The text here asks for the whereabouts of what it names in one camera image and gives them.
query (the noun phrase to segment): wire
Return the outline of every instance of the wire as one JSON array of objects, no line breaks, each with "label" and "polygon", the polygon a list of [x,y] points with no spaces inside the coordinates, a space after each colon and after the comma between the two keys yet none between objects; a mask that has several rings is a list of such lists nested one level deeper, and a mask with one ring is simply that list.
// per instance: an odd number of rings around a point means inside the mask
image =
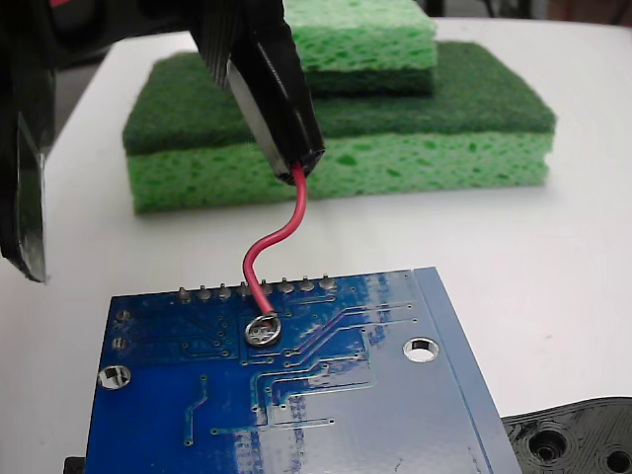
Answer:
[{"label": "wire", "polygon": [[257,241],[248,251],[246,257],[244,257],[244,277],[250,286],[250,290],[253,293],[253,297],[257,302],[257,305],[261,309],[262,314],[268,314],[275,311],[273,306],[268,301],[266,294],[264,293],[259,280],[255,275],[255,259],[274,244],[277,244],[281,240],[285,240],[298,228],[303,217],[305,216],[305,210],[307,209],[307,180],[303,174],[303,169],[300,163],[296,163],[292,167],[292,174],[294,175],[294,182],[296,183],[297,196],[296,196],[296,208],[294,209],[294,215],[289,219],[280,230],[267,235],[263,239]]}]

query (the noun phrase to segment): green sponge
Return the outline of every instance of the green sponge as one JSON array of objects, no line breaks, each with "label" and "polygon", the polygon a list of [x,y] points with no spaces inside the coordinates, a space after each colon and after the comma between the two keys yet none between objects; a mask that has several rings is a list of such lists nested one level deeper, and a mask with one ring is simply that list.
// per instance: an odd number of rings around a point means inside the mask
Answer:
[{"label": "green sponge", "polygon": [[[314,102],[327,154],[309,179],[313,198],[542,184],[553,113],[483,47],[440,43],[438,53],[433,97]],[[192,56],[156,64],[123,143],[138,212],[295,195]]]},{"label": "green sponge", "polygon": [[314,97],[433,87],[435,23],[414,0],[290,0],[285,18]]}]

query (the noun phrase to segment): scrub pad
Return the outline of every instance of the scrub pad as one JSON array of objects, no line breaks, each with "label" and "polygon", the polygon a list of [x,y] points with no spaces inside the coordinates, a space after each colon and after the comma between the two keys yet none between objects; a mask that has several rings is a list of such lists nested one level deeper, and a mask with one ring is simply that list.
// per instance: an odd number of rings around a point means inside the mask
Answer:
[{"label": "scrub pad", "polygon": [[432,89],[435,23],[414,0],[288,0],[314,97]]},{"label": "scrub pad", "polygon": [[[314,102],[327,154],[312,198],[543,183],[553,113],[485,48],[448,42],[438,53],[433,97]],[[295,198],[192,56],[156,64],[123,143],[138,212]]]}]

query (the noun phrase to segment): through hole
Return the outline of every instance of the through hole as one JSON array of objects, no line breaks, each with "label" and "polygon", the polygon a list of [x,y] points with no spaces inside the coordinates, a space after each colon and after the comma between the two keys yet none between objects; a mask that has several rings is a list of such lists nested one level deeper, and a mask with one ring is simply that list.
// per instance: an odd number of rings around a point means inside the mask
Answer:
[{"label": "through hole", "polygon": [[625,452],[614,451],[608,456],[606,464],[612,472],[622,473],[629,471],[632,460]]},{"label": "through hole", "polygon": [[119,390],[131,380],[131,371],[124,365],[110,365],[99,372],[97,381],[107,390]]},{"label": "through hole", "polygon": [[411,339],[404,345],[404,355],[412,362],[432,362],[438,357],[438,345],[432,339]]},{"label": "through hole", "polygon": [[552,430],[540,432],[529,441],[531,452],[544,462],[551,462],[562,457],[566,448],[567,444],[564,437]]}]

